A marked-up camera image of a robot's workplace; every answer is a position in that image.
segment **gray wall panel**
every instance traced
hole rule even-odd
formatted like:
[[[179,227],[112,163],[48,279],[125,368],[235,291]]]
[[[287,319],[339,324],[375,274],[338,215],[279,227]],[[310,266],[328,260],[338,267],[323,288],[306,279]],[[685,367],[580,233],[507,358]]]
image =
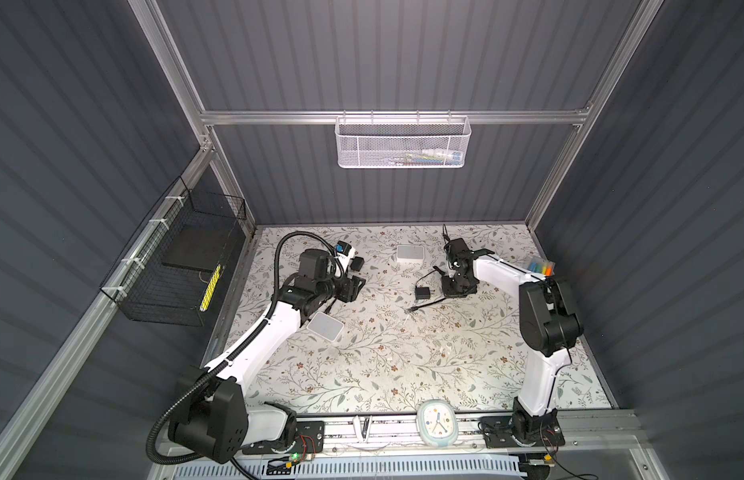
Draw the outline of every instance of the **gray wall panel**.
[[[330,126],[216,127],[260,224],[523,220],[571,127],[476,125],[463,168],[345,169]]]
[[[744,2],[666,2],[537,234],[673,478],[744,478]]]
[[[0,1],[0,433],[197,148],[126,2]],[[117,316],[15,478],[144,477],[207,335]]]
[[[637,0],[160,0],[209,110],[582,108]]]

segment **clock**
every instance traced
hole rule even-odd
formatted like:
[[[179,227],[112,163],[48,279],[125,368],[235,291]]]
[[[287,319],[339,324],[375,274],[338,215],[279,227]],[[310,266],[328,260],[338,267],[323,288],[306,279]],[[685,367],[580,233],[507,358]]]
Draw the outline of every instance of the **clock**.
[[[443,400],[428,400],[417,410],[417,431],[427,446],[446,447],[457,439],[455,410]]]

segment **floral pattern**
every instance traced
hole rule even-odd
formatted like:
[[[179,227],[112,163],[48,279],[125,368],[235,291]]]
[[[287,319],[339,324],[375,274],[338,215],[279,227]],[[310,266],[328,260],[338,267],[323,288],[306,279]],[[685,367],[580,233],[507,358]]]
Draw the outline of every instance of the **floral pattern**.
[[[474,249],[489,248],[522,264],[537,249],[523,225],[449,226]],[[273,252],[291,227],[266,228],[247,278],[231,333],[230,346],[267,307],[273,289]],[[414,284],[445,266],[441,226],[310,227],[334,244],[356,247],[367,284],[352,303],[337,302],[330,314],[344,323],[330,343],[303,328],[267,361],[247,392],[249,402],[279,402],[299,412],[406,412],[431,398],[459,410],[509,409],[524,380],[528,347],[519,331],[519,305],[506,293],[479,283],[479,291],[414,313]],[[281,279],[297,271],[314,240],[295,237],[281,252]],[[398,264],[396,245],[425,248],[424,264]],[[418,283],[440,297],[438,274]],[[572,365],[559,375],[559,408],[610,408],[578,341]]]

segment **black wire basket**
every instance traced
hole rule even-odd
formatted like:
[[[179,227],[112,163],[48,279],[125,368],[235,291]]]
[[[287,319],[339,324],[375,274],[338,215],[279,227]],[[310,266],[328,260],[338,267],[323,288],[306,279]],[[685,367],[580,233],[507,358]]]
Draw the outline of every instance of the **black wire basket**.
[[[126,258],[130,241],[119,256],[106,282],[121,264],[127,263],[121,281],[116,285],[104,282],[100,290],[130,320],[185,326],[214,322],[246,244],[245,221],[246,207],[241,197],[186,189],[163,219],[149,220],[152,230],[143,246]],[[169,260],[177,256],[173,253],[175,242],[189,230],[212,232],[217,239],[219,248],[212,252],[219,250],[220,254],[216,265],[212,261],[211,271],[178,266]]]

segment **yellow marker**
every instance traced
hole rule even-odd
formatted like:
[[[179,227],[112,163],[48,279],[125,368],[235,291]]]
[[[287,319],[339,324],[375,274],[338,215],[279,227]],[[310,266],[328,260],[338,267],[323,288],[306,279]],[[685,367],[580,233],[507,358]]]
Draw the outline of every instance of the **yellow marker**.
[[[209,279],[209,285],[207,285],[207,292],[204,293],[204,300],[201,301],[201,312],[206,312],[209,308],[209,302],[212,302],[212,293],[214,293],[214,287],[217,285],[217,281],[220,280],[220,264],[217,264],[217,268],[214,269],[212,278]]]

